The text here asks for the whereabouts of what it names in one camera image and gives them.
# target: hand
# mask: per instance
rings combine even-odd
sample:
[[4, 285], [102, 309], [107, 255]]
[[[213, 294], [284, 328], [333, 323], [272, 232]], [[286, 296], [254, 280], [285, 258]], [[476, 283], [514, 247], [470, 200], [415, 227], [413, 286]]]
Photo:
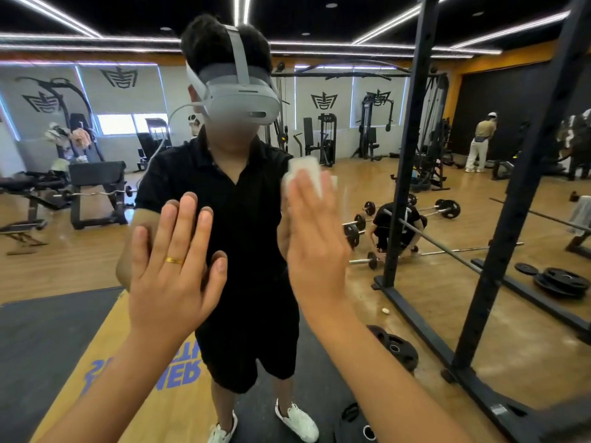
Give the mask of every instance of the hand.
[[308, 321], [322, 318], [344, 300], [344, 277], [351, 248], [337, 214], [329, 172], [321, 174], [322, 199], [306, 171], [287, 187], [291, 243], [287, 254], [291, 286]]
[[[219, 257], [202, 287], [213, 215], [210, 209], [201, 211], [191, 239], [196, 210], [192, 193], [182, 197], [178, 208], [166, 204], [151, 254], [146, 228], [137, 227], [132, 239], [131, 332], [164, 340], [176, 349], [218, 305], [227, 277], [227, 258]], [[166, 261], [167, 257], [183, 263]]]

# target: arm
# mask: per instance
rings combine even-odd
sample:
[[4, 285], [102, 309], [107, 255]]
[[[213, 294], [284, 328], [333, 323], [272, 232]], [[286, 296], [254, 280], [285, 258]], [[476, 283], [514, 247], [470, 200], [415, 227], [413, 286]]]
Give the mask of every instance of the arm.
[[[148, 231], [137, 227], [131, 247], [131, 330], [111, 363], [40, 443], [115, 443], [150, 394], [187, 336], [213, 311], [226, 282], [227, 260], [218, 258], [201, 288], [213, 216], [203, 209], [194, 238], [197, 204], [162, 209], [151, 253]], [[166, 261], [166, 257], [183, 263]]]
[[290, 186], [290, 282], [314, 334], [343, 375], [381, 443], [467, 443], [469, 437], [359, 322], [344, 294], [351, 250], [336, 195], [322, 174], [318, 199], [306, 173]]

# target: black shorts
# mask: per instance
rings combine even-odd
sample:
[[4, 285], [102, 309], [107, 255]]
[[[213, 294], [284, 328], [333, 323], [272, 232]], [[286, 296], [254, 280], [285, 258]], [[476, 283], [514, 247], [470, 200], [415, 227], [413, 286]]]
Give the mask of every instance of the black shorts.
[[223, 310], [212, 315], [214, 320], [195, 331], [213, 380], [231, 392], [246, 393], [258, 375], [256, 359], [271, 376], [291, 378], [296, 371], [300, 312], [287, 273], [262, 288], [243, 286], [238, 292], [225, 290], [222, 296], [226, 294], [250, 301], [237, 301], [236, 308], [224, 303]]

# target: hair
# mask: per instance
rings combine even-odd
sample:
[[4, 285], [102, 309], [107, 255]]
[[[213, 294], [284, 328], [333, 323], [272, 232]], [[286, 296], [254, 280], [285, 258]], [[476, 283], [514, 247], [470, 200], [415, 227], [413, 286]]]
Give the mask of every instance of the hair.
[[[272, 71], [267, 39], [251, 25], [238, 27], [247, 63]], [[181, 36], [181, 50], [195, 73], [212, 64], [234, 63], [232, 42], [226, 28], [209, 14], [197, 16]]]

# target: gym machine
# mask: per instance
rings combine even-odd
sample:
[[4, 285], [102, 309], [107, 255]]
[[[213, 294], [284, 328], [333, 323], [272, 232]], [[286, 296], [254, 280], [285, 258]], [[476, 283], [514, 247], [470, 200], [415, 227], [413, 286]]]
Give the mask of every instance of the gym machine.
[[[583, 393], [578, 398], [552, 405], [545, 410], [535, 410], [494, 391], [478, 377], [477, 372], [472, 368], [472, 361], [493, 309], [499, 287], [506, 283], [505, 273], [509, 261], [540, 184], [543, 175], [543, 165], [540, 161], [550, 154], [551, 148], [555, 145], [559, 122], [564, 116], [583, 72], [586, 53], [591, 42], [591, 22], [588, 21], [591, 0], [571, 0], [571, 14], [563, 23], [554, 57], [545, 72], [545, 83], [540, 86], [540, 97], [533, 106], [536, 114], [515, 166], [511, 178], [511, 189], [482, 267], [464, 260], [459, 254], [451, 252], [446, 246], [415, 229], [415, 232], [480, 275], [455, 350], [445, 343], [394, 287], [402, 229], [403, 227], [413, 229], [410, 224], [404, 222], [403, 218], [418, 144], [420, 100], [424, 97], [428, 77], [438, 4], [439, 0], [422, 0], [420, 4], [413, 77], [404, 124], [403, 148], [398, 168], [389, 246], [384, 274], [374, 278], [373, 287], [381, 290], [388, 297], [439, 358], [444, 365], [442, 377], [449, 383], [462, 387], [509, 441], [513, 443], [568, 441], [575, 432], [584, 428], [591, 420], [591, 395]], [[589, 323], [580, 323], [579, 327], [581, 331], [579, 338], [587, 343], [591, 342]]]

